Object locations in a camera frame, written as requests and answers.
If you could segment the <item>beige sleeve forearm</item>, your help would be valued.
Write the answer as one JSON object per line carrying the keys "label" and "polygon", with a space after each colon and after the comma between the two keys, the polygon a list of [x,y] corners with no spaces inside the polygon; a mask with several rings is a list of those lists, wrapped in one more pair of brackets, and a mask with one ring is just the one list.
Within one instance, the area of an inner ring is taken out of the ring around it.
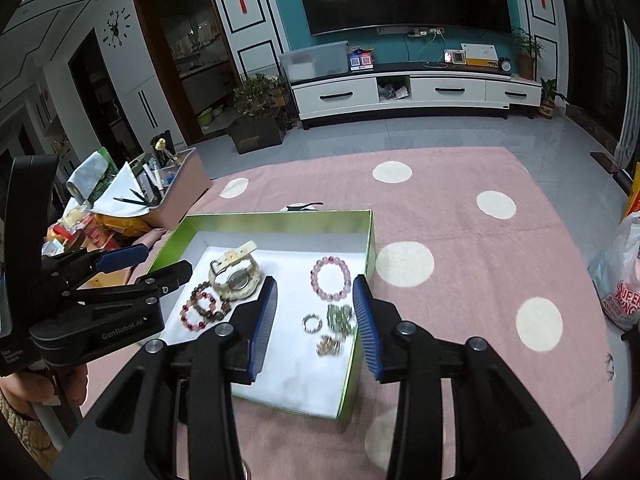
{"label": "beige sleeve forearm", "polygon": [[58,458],[58,450],[41,422],[17,413],[4,394],[1,395],[1,413],[26,452],[46,474],[50,474]]}

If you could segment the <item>person's left hand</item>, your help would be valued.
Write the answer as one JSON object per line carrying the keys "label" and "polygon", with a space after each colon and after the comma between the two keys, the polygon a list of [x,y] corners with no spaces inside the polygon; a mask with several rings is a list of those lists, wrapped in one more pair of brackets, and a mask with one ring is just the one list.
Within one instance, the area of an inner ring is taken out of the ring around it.
{"label": "person's left hand", "polygon": [[[62,374],[66,398],[77,406],[86,400],[88,367],[78,366]],[[49,378],[33,372],[18,372],[1,378],[1,391],[9,404],[27,414],[34,403],[43,403],[54,396],[54,385]]]}

